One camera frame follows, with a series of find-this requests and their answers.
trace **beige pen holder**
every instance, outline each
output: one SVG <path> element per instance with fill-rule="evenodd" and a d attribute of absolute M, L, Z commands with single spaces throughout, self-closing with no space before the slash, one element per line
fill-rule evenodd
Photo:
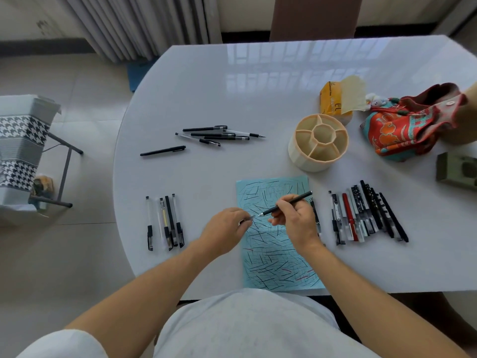
<path fill-rule="evenodd" d="M 319 172 L 340 159 L 348 143 L 348 132 L 336 118 L 312 114 L 298 123 L 288 144 L 288 155 L 298 168 Z"/>

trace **white table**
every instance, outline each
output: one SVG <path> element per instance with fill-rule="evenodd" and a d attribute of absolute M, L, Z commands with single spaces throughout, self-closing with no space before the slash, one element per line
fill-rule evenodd
<path fill-rule="evenodd" d="M 235 181 L 298 176 L 287 145 L 297 122 L 318 112 L 327 81 L 357 74 L 367 92 L 417 95 L 436 83 L 461 90 L 477 80 L 477 59 L 445 36 L 174 46 L 147 73 L 122 121 L 113 190 L 122 245 L 136 275 L 178 253 L 146 242 L 145 196 L 176 193 L 186 243 L 212 215 L 236 206 Z M 374 153 L 355 116 L 347 153 L 330 169 L 308 173 L 318 202 L 323 240 L 345 263 L 388 292 L 477 290 L 477 194 L 435 182 L 435 160 L 447 146 L 405 163 Z M 225 141 L 221 148 L 183 138 L 182 128 L 228 125 L 263 140 Z M 185 144 L 183 152 L 139 156 Z M 477 156 L 477 146 L 460 148 Z M 384 233 L 366 243 L 336 247 L 328 190 L 365 180 L 384 193 L 410 242 Z M 242 287 L 240 250 L 216 259 L 183 299 L 202 299 Z M 325 290 L 301 291 L 327 294 Z"/>

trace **curtain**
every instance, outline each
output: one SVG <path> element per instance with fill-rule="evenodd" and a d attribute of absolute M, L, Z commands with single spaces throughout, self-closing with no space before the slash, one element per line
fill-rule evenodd
<path fill-rule="evenodd" d="M 217 0 L 58 0 L 93 49 L 113 62 L 172 45 L 222 43 Z"/>

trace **brown chair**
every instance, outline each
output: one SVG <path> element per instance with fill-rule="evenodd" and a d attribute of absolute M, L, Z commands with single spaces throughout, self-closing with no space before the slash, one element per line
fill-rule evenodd
<path fill-rule="evenodd" d="M 361 0 L 275 0 L 270 41 L 351 39 Z"/>

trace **paper with scribbles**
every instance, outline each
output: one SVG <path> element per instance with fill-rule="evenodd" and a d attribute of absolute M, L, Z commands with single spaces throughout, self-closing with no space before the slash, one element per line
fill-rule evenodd
<path fill-rule="evenodd" d="M 237 204 L 255 215 L 240 243 L 244 287 L 274 292 L 324 288 L 323 283 L 293 247 L 285 226 L 272 226 L 270 216 L 257 217 L 275 206 L 283 195 L 301 195 L 308 189 L 307 176 L 237 181 Z"/>

